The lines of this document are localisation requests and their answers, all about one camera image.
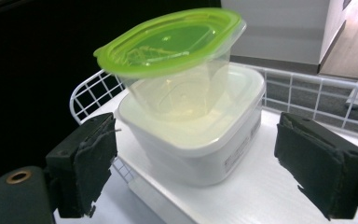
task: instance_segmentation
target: plastic food container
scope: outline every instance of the plastic food container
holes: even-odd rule
[[[141,23],[94,56],[144,110],[166,120],[208,114],[226,87],[230,48],[245,21],[222,8],[175,12]]]
[[[131,94],[116,116],[130,127],[156,175],[208,186],[225,179],[249,150],[265,88],[258,72],[231,63],[227,87],[206,116],[183,122],[147,117]]]

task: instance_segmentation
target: black background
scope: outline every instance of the black background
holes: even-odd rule
[[[220,0],[34,0],[0,12],[0,176],[44,167],[77,124],[69,98],[98,47],[140,22]]]

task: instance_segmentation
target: lime green plastic lid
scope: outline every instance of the lime green plastic lid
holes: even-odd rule
[[[190,9],[143,22],[95,50],[94,56],[104,71],[121,77],[164,76],[227,52],[233,44],[227,42],[244,27],[237,12]]]

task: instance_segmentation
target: wire rack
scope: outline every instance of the wire rack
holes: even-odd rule
[[[258,71],[267,82],[263,96],[265,109],[298,114],[358,134],[358,109],[353,109],[355,98],[349,99],[352,90],[354,96],[358,92],[358,83],[343,78],[245,66]],[[69,102],[71,114],[81,124],[92,112],[124,90],[117,76],[101,70],[74,89]],[[119,158],[113,161],[113,167],[127,183],[136,176]]]

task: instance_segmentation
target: clear plastic container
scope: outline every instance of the clear plastic container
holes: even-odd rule
[[[227,87],[211,112],[174,122],[144,116],[128,94],[115,116],[126,123],[155,175],[180,183],[208,186],[224,180],[251,148],[260,126],[264,78],[243,65],[229,65]]]
[[[94,55],[148,114],[196,119],[210,113],[226,88],[230,49],[245,27],[227,9],[190,9],[141,23]]]

